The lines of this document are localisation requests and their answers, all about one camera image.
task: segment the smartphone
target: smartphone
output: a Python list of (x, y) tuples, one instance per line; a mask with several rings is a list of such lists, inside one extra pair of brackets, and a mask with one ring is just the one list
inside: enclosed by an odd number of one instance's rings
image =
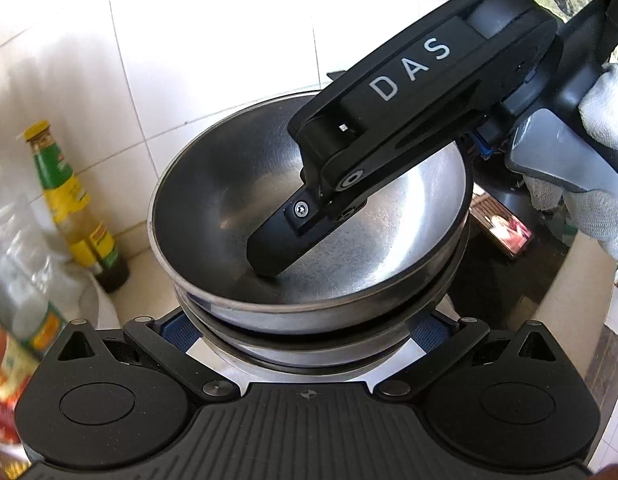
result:
[(473, 184), (469, 211), (487, 235), (511, 259), (521, 254), (534, 238), (531, 229), (477, 184)]

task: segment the black ridged panel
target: black ridged panel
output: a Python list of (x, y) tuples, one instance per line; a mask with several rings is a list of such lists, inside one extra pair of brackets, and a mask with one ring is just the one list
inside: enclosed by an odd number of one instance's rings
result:
[(198, 412), (162, 454), (116, 472), (34, 466), (25, 480), (576, 480), (576, 465), (515, 476), (483, 470), (438, 446), (408, 406), (375, 400), (359, 383), (253, 384), (246, 396)]

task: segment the bottle neck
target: bottle neck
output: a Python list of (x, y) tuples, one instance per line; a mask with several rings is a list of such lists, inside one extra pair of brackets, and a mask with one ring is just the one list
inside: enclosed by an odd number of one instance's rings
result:
[(30, 141), (33, 160), (43, 189), (62, 186), (74, 174), (49, 131)]

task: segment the yellow bottle cap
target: yellow bottle cap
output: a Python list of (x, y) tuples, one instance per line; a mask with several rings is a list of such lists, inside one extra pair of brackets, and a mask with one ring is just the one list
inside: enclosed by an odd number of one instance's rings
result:
[(27, 128), (22, 134), (24, 135), (25, 140), (29, 142), (34, 137), (44, 132), (47, 128), (49, 128), (49, 121), (43, 119), (42, 121), (38, 121), (37, 123), (32, 124), (32, 126)]

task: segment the white glove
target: white glove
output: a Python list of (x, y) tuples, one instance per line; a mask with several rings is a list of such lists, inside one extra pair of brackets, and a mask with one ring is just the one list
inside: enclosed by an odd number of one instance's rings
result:
[[(608, 67), (584, 96), (578, 107), (587, 133), (618, 150), (618, 64)], [(602, 190), (573, 193), (555, 184), (524, 176), (536, 209), (557, 207), (561, 198), (576, 227), (600, 241), (602, 248), (618, 261), (618, 201)]]

